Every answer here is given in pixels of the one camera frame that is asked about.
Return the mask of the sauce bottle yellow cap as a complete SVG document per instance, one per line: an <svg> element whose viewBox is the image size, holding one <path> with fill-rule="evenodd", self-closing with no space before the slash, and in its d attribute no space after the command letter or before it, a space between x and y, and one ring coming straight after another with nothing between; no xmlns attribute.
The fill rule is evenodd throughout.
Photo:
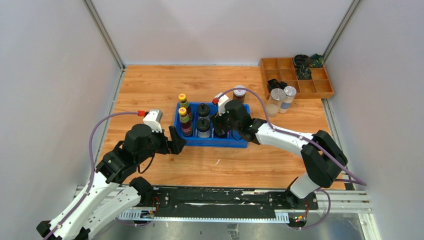
<svg viewBox="0 0 424 240"><path fill-rule="evenodd" d="M189 137L193 134L193 127L188 111L185 107L180 107L178 109L179 122L182 134L186 137Z"/></svg>
<svg viewBox="0 0 424 240"><path fill-rule="evenodd" d="M184 107L187 111L187 114L189 116L189 119L192 121L193 120L193 115L192 115L192 108L190 106L190 103L187 99L187 96L185 93L180 93L178 95L178 99L179 99L179 107L182 108Z"/></svg>

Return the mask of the black cap spice shaker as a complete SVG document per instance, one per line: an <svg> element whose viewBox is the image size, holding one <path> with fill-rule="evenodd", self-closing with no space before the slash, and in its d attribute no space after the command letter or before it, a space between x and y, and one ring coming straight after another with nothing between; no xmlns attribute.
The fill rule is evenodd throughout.
<svg viewBox="0 0 424 240"><path fill-rule="evenodd" d="M211 136L211 123L207 118L200 118L196 122L196 132L199 138L209 138Z"/></svg>
<svg viewBox="0 0 424 240"><path fill-rule="evenodd" d="M198 119L210 119L211 109L210 106L206 103L200 103L196 108L196 114Z"/></svg>

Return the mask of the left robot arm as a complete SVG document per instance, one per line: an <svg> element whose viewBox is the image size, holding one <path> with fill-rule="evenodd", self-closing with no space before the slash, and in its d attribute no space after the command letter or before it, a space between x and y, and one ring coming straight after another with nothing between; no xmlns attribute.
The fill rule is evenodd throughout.
<svg viewBox="0 0 424 240"><path fill-rule="evenodd" d="M89 182L69 206L54 219L41 221L37 232L45 240L88 240L95 230L111 222L129 207L139 204L149 206L154 200L153 186L143 177L134 178L107 204L100 203L130 175L139 165L156 154L178 155L187 141L174 126L169 127L171 140L163 130L154 131L146 124L134 125L126 132L113 150L103 156L95 167Z"/></svg>

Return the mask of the white lid sauce jar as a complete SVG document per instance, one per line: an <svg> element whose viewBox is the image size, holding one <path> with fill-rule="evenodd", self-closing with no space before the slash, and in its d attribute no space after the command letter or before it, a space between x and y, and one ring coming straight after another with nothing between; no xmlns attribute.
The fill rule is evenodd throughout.
<svg viewBox="0 0 424 240"><path fill-rule="evenodd" d="M237 85L234 87L234 90L232 91L232 99L237 100L241 102L242 104L245 102L245 96L246 96L246 90L243 85Z"/></svg>

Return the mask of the blue plastic divided bin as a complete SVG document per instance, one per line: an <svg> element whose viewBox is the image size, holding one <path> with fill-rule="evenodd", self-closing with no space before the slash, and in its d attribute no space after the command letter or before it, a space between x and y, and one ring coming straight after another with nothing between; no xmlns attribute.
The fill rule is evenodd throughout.
<svg viewBox="0 0 424 240"><path fill-rule="evenodd" d="M214 133L214 128L210 126L209 136L201 137L198 136L197 122L200 119L197 113L197 108L201 105L201 102L190 102L191 113L193 116L192 119L192 134L190 136L183 135L181 128L181 122L179 118L178 110L180 108L180 103L178 102L175 107L175 117L173 125L176 128L177 133L183 137L187 143L186 146L196 146L196 147L223 147L223 148L246 148L248 142L243 140L241 136L236 131L229 131L223 137L217 137Z"/></svg>

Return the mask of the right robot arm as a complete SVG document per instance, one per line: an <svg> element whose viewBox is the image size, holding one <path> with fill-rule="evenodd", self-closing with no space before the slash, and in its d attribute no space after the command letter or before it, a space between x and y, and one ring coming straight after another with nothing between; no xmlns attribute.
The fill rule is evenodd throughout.
<svg viewBox="0 0 424 240"><path fill-rule="evenodd" d="M306 197L319 188L329 188L345 167L348 160L328 132L295 132L252 118L239 100L215 98L218 111L210 119L214 130L222 135L234 131L247 142L273 146L302 158L305 173L297 177L286 190L285 201L292 209L298 209Z"/></svg>

